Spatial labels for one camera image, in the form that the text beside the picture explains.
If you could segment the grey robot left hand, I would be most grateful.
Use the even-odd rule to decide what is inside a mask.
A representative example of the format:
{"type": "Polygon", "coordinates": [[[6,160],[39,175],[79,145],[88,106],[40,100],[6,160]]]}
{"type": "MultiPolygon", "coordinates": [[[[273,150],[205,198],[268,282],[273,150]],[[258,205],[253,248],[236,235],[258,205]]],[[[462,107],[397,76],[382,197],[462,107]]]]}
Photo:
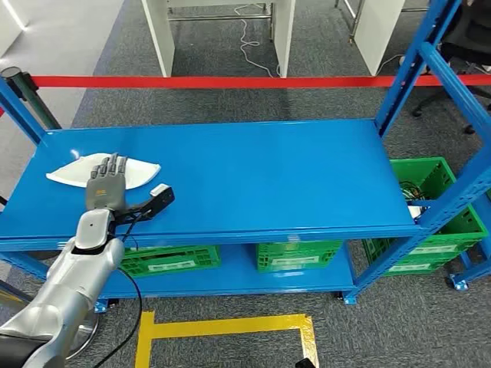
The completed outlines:
{"type": "Polygon", "coordinates": [[[113,153],[94,166],[85,187],[85,207],[88,210],[110,209],[115,212],[125,209],[127,160],[125,156],[113,153]]]}

